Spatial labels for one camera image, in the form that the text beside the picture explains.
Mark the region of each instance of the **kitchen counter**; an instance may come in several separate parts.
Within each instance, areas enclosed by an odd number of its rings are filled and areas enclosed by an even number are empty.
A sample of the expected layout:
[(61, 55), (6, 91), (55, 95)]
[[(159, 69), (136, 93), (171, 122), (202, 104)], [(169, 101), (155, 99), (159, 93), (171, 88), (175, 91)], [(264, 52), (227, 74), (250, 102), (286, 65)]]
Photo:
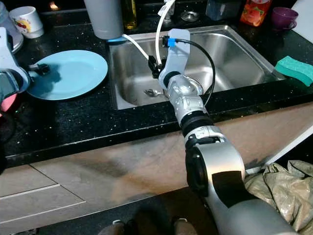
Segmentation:
[[(155, 13), (140, 17), (138, 28), (128, 34), (156, 30), (159, 17)], [(32, 64), (53, 53), (72, 49), (90, 50), (108, 59), (108, 45), (93, 34), (85, 11), (54, 13), (46, 15), (45, 20), (45, 34), (37, 39), (25, 39), (23, 47), (16, 54), (20, 65)], [(177, 14), (173, 24), (164, 30), (215, 24), (230, 25), (273, 65), (287, 55), (313, 64), (313, 44), (293, 31), (274, 32), (269, 22), (260, 28), (253, 28), (242, 23), (216, 23), (201, 14), (199, 21), (184, 23)], [(313, 101), (313, 87), (306, 87), (298, 80), (288, 78), (213, 93), (207, 109), (213, 121), (219, 122), (310, 101)], [(0, 118), (1, 139), (13, 132), (13, 136), (1, 144), (1, 154), (7, 160), (7, 167), (179, 130), (169, 102), (125, 110), (114, 109), (110, 74), (92, 91), (69, 100), (46, 101), (27, 93), (20, 94), (8, 113), (14, 117), (16, 128), (11, 122)]]

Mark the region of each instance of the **green sponge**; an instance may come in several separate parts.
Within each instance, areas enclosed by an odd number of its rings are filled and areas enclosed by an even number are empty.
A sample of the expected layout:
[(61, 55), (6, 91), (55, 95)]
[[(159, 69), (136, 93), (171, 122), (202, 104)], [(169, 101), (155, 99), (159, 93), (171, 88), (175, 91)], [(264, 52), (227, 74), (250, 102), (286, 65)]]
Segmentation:
[(278, 61), (275, 69), (286, 76), (298, 79), (306, 86), (313, 83), (313, 66), (294, 60), (290, 56)]

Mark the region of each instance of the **black cable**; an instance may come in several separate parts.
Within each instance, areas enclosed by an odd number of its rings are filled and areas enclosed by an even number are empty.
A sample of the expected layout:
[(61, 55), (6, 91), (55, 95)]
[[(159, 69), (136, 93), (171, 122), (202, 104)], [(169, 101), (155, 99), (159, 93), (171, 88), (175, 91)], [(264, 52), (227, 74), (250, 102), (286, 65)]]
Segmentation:
[(211, 95), (213, 93), (214, 86), (215, 86), (215, 66), (214, 66), (213, 60), (212, 60), (211, 56), (209, 55), (209, 53), (207, 53), (206, 50), (203, 47), (201, 47), (198, 43), (194, 43), (194, 42), (186, 40), (186, 39), (177, 39), (177, 38), (175, 39), (175, 42), (177, 42), (177, 43), (178, 42), (188, 43), (190, 45), (193, 45), (193, 46), (197, 47), (200, 51), (202, 51), (203, 54), (205, 54), (205, 56), (209, 59), (209, 61), (211, 63), (213, 77), (212, 77), (212, 84), (209, 87), (210, 93), (209, 93), (209, 96), (208, 96), (208, 98), (207, 98), (207, 100), (206, 100), (206, 102), (204, 104), (204, 106), (206, 106), (206, 104), (208, 103), (209, 99), (211, 98)]

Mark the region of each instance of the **metal spoon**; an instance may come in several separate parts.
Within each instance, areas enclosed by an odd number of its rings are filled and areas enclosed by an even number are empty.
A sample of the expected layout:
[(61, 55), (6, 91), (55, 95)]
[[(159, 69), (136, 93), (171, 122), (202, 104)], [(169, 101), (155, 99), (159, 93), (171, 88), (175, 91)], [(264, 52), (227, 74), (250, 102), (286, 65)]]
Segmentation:
[(157, 97), (161, 94), (164, 95), (163, 92), (159, 92), (155, 89), (148, 89), (148, 90), (144, 90), (143, 92), (150, 97)]

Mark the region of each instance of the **plastic bag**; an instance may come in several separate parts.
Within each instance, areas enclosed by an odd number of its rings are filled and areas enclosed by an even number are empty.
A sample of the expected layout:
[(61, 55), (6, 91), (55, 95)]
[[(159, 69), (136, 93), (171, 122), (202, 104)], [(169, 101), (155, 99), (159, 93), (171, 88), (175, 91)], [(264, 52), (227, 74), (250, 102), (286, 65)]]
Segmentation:
[(313, 235), (313, 165), (292, 160), (287, 169), (273, 163), (245, 179), (246, 189), (266, 201), (302, 235)]

